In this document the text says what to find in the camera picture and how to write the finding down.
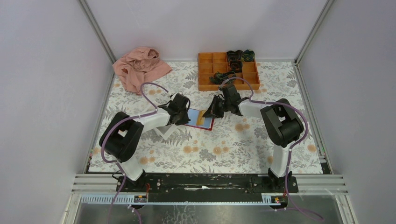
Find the floral tablecloth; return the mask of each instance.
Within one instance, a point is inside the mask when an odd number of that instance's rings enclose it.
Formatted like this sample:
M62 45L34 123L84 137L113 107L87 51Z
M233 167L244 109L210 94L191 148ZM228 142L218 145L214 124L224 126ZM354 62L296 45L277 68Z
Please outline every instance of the floral tablecloth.
M198 91L197 62L169 62L173 71L158 79L158 83L170 94L182 92L191 100L191 108L203 110L210 105L218 91ZM297 85L291 62L258 62L261 86L253 96L257 100L277 101L286 98L291 105L305 108ZM163 104L169 94L155 86L146 86L145 93ZM247 97L250 91L239 91ZM134 93L127 92L116 77L110 93L99 137L119 111L135 115L149 103ZM177 130L164 140L154 130L141 136L135 155L146 172L168 173L267 173L273 157L274 144L269 139L261 119L239 117L225 113L223 119L216 119L212 131L178 126ZM99 143L92 149L88 163L89 172L115 172L115 164L106 164L100 156ZM294 173L322 173L317 149L310 134L293 150L291 170Z

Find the wooden organizer box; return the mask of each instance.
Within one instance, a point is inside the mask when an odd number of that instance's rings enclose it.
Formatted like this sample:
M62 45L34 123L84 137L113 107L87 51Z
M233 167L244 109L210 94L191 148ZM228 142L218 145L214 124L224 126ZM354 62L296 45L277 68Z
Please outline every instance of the wooden organizer box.
M216 91L217 84L213 84L209 77L213 77L216 72L225 73L231 71L227 61L227 54L221 53L199 53L198 54L198 90L199 91ZM260 79L257 72L256 60L253 62L242 62L242 73L236 73L248 81L254 90L260 88ZM236 79L233 83L237 90L250 90L248 84L242 80Z

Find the white wall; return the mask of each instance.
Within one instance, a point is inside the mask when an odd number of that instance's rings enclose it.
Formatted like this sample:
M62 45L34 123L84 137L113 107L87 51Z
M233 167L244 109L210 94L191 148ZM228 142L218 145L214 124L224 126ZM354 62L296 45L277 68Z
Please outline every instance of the white wall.
M0 3L0 223L59 223L111 64L76 0Z
M336 1L301 63L360 224L395 223L396 1Z
M295 58L326 0L88 0L117 58L139 46L164 59L253 49Z

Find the table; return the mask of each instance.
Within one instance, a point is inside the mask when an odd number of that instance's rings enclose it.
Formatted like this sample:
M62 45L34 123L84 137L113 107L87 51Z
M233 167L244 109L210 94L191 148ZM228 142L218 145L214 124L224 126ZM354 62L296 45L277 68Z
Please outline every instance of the table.
M165 87L170 94L183 93L191 100L191 108L207 109L219 91L198 91L197 62L168 64L173 71L155 83ZM277 101L286 98L306 114L291 62L258 61L257 67L261 86L254 91L253 99ZM158 87L147 85L144 91L160 104L169 100L170 94ZM239 93L241 97L250 95L250 91ZM96 146L87 164L88 172L118 171L114 163L102 161L99 138L117 112L136 115L148 105L144 97L125 91L118 77L114 79ZM323 173L311 133L310 130L308 137L293 149L290 165L293 173ZM273 146L261 119L225 113L223 119L214 121L212 131L178 126L167 140L154 130L148 131L142 134L134 156L146 172L266 174L273 160Z

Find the pink cloth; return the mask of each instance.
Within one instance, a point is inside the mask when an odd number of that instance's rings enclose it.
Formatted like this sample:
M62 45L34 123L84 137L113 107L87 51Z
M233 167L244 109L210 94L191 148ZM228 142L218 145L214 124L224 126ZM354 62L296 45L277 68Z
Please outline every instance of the pink cloth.
M118 59L113 69L127 91L140 95L142 83L157 80L172 70L159 56L154 48L139 47Z

